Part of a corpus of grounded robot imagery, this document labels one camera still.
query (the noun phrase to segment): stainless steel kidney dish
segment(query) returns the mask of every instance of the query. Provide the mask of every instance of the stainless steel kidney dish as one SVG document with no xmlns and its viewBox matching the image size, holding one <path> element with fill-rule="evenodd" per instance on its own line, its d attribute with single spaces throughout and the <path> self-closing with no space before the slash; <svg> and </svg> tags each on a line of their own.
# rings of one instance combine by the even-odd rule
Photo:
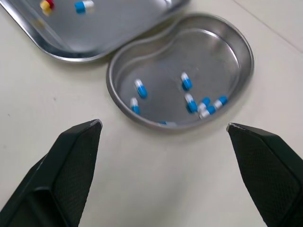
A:
<svg viewBox="0 0 303 227">
<path fill-rule="evenodd" d="M 34 43 L 64 61 L 101 58 L 183 9 L 190 0 L 94 0 L 94 12 L 79 15 L 81 0 L 54 0 L 46 16 L 41 0 L 0 0 Z"/>
<path fill-rule="evenodd" d="M 116 105 L 134 121 L 154 128 L 181 130 L 203 124 L 224 112 L 241 94 L 254 69 L 252 50 L 244 36 L 222 18 L 188 15 L 153 37 L 134 41 L 112 59 L 107 88 Z M 192 82 L 189 93 L 197 104 L 221 96 L 228 105 L 207 118 L 186 108 L 181 74 Z M 138 95 L 135 80 L 141 80 L 148 96 Z M 140 115 L 130 109 L 138 100 Z"/>
</svg>

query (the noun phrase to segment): tabletop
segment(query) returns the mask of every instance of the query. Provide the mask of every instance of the tabletop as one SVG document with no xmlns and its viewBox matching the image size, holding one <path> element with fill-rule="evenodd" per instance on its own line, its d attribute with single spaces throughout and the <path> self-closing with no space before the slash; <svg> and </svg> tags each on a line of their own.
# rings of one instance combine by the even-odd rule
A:
<svg viewBox="0 0 303 227">
<path fill-rule="evenodd" d="M 266 0 L 260 9 L 247 0 L 192 0 L 188 12 L 221 16 L 244 34 L 255 72 L 220 118 L 174 135 L 122 114 L 107 91 L 107 64 L 52 59 L 0 8 L 0 208 L 62 131 L 99 118 L 103 130 L 80 226 L 265 227 L 225 129 L 228 122 L 265 129 L 303 157 L 303 17 L 293 16 L 299 26 L 288 27 L 268 16 L 302 7 L 294 0 L 285 9 L 285 1 Z"/>
</svg>

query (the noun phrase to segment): capsule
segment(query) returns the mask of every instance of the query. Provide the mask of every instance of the capsule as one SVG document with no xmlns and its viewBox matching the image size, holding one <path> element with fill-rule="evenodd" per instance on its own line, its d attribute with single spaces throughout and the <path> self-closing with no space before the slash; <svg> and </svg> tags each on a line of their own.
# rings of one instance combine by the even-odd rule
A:
<svg viewBox="0 0 303 227">
<path fill-rule="evenodd" d="M 138 106 L 138 100 L 135 97 L 131 98 L 131 109 L 136 114 L 138 114 L 138 115 L 140 114 L 140 109 L 139 109 L 139 106 Z"/>
<path fill-rule="evenodd" d="M 52 12 L 52 9 L 54 7 L 54 4 L 51 0 L 43 0 L 40 2 L 40 7 L 42 9 L 42 12 L 46 15 L 49 16 Z"/>
<path fill-rule="evenodd" d="M 175 122 L 159 122 L 160 124 L 165 124 L 167 126 L 176 126 L 177 124 Z"/>
<path fill-rule="evenodd" d="M 205 110 L 209 104 L 210 104 L 210 98 L 205 97 L 204 99 L 202 99 L 201 103 L 199 104 L 198 111 L 201 112 L 201 111 Z"/>
<path fill-rule="evenodd" d="M 146 98 L 147 97 L 147 91 L 146 91 L 142 81 L 140 79 L 136 79 L 134 83 L 137 87 L 137 90 L 138 90 L 138 93 L 139 93 L 140 97 L 141 98 Z"/>
<path fill-rule="evenodd" d="M 189 110 L 194 113 L 194 112 L 197 112 L 198 111 L 198 106 L 197 104 L 195 103 L 193 97 L 191 96 L 191 94 L 187 93 L 185 94 L 185 100 L 187 102 L 187 106 L 189 108 Z"/>
<path fill-rule="evenodd" d="M 222 96 L 214 102 L 215 108 L 218 110 L 227 103 L 227 97 Z"/>
<path fill-rule="evenodd" d="M 193 85 L 186 73 L 184 73 L 184 72 L 182 73 L 181 79 L 182 79 L 182 87 L 185 91 L 188 91 L 193 87 Z"/>
<path fill-rule="evenodd" d="M 77 13 L 86 13 L 94 8 L 94 2 L 91 0 L 79 1 L 75 3 Z"/>
<path fill-rule="evenodd" d="M 213 105 L 210 105 L 209 107 L 207 107 L 205 110 L 203 110 L 199 117 L 202 119 L 202 118 L 206 118 L 208 117 L 209 115 L 213 115 L 214 113 L 216 112 L 216 109 Z"/>
</svg>

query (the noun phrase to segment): tray rim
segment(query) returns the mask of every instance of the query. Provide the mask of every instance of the tray rim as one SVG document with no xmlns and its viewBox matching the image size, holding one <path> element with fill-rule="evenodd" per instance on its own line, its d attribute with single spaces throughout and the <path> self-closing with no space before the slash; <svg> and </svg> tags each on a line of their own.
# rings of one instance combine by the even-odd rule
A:
<svg viewBox="0 0 303 227">
<path fill-rule="evenodd" d="M 160 131 L 166 131 L 166 132 L 168 132 L 168 131 L 185 131 L 185 130 L 189 130 L 189 129 L 195 128 L 197 126 L 201 126 L 203 124 L 206 124 L 206 123 L 214 120 L 215 118 L 220 117 L 224 113 L 224 111 L 218 111 L 215 115 L 211 115 L 207 119 L 196 121 L 196 122 L 191 122 L 191 123 L 184 124 L 184 125 L 177 125 L 177 126 L 167 126 L 167 125 L 164 125 L 164 124 L 153 122 L 153 121 L 150 121 L 150 120 L 148 120 L 144 117 L 141 117 L 140 115 L 135 114 L 123 102 L 123 100 L 119 97 L 118 93 L 116 92 L 116 90 L 114 88 L 113 79 L 112 79 L 113 65 L 117 61 L 119 56 L 123 52 L 125 52 L 127 49 L 129 49 L 129 48 L 131 48 L 135 45 L 138 45 L 138 44 L 148 43 L 148 42 L 157 40 L 157 39 L 161 38 L 162 36 L 169 34 L 184 19 L 187 19 L 187 18 L 190 18 L 190 17 L 205 17 L 205 16 L 206 17 L 212 17 L 214 19 L 220 20 L 220 21 L 226 23 L 228 26 L 230 26 L 241 37 L 241 39 L 244 41 L 244 43 L 247 46 L 248 51 L 250 53 L 251 68 L 250 68 L 250 73 L 248 75 L 248 79 L 246 80 L 246 83 L 242 86 L 242 89 L 239 91 L 238 95 L 236 97 L 234 97 L 234 99 L 232 99 L 230 102 L 228 102 L 226 104 L 226 106 L 224 106 L 224 109 L 225 110 L 229 109 L 239 99 L 241 94 L 246 90 L 246 87 L 249 85 L 249 83 L 251 81 L 251 78 L 252 78 L 253 73 L 254 73 L 254 68 L 255 68 L 254 55 L 253 55 L 251 46 L 249 45 L 247 39 L 244 37 L 244 35 L 232 23 L 228 22 L 226 19 L 224 19 L 220 16 L 205 13 L 205 12 L 190 13 L 190 14 L 187 14 L 187 15 L 184 15 L 184 16 L 180 17 L 171 26 L 169 26 L 168 28 L 166 28 L 165 30 L 163 30 L 162 32 L 160 32 L 160 33 L 158 33 L 154 36 L 130 42 L 129 44 L 122 47 L 117 53 L 115 53 L 114 57 L 110 61 L 109 66 L 107 68 L 107 75 L 106 75 L 107 90 L 108 90 L 112 100 L 114 101 L 114 103 L 131 120 L 133 120 L 134 122 L 139 123 L 140 125 L 145 126 L 147 128 L 156 129 L 156 130 L 160 130 Z"/>
<path fill-rule="evenodd" d="M 108 48 L 104 52 L 68 52 L 59 48 L 54 47 L 50 43 L 48 43 L 40 33 L 35 29 L 35 27 L 28 22 L 21 14 L 19 14 L 18 10 L 14 7 L 9 0 L 0 0 L 0 5 L 6 10 L 6 12 L 14 19 L 14 21 L 21 27 L 21 29 L 27 34 L 27 36 L 34 42 L 34 44 L 42 50 L 44 53 L 59 59 L 65 62 L 90 62 L 95 61 L 97 59 L 103 58 L 110 54 L 111 52 L 117 50 L 124 44 L 131 42 L 133 39 L 138 37 L 139 35 L 148 32 L 153 27 L 157 26 L 158 24 L 164 22 L 165 20 L 169 19 L 170 17 L 174 16 L 175 14 L 182 11 L 185 6 L 189 4 L 191 0 L 182 0 L 179 4 L 175 7 L 169 9 L 160 16 L 157 20 L 154 20 L 150 23 L 149 26 L 146 26 L 144 29 L 140 29 L 136 31 L 133 35 L 129 35 L 127 39 L 124 41 L 119 42 L 117 45 Z"/>
</svg>

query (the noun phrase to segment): stainless steel tray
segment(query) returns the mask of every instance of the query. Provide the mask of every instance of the stainless steel tray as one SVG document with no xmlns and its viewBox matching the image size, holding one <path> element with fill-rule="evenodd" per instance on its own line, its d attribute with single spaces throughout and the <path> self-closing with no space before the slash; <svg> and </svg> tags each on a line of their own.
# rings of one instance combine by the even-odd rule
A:
<svg viewBox="0 0 303 227">
<path fill-rule="evenodd" d="M 241 94 L 254 69 L 252 50 L 244 36 L 226 20 L 208 15 L 188 15 L 160 34 L 134 41 L 113 57 L 107 73 L 107 88 L 116 105 L 134 121 L 167 130 L 188 129 L 213 120 Z M 227 96 L 229 102 L 214 115 L 200 119 L 186 109 L 181 74 L 186 72 L 199 103 Z M 134 81 L 148 91 L 141 99 Z M 130 109 L 136 97 L 140 115 Z M 174 122 L 165 125 L 159 122 Z"/>
<path fill-rule="evenodd" d="M 79 15 L 79 0 L 54 0 L 49 17 L 41 0 L 0 0 L 45 53 L 72 62 L 101 58 L 179 12 L 190 0 L 94 0 L 94 12 Z"/>
</svg>

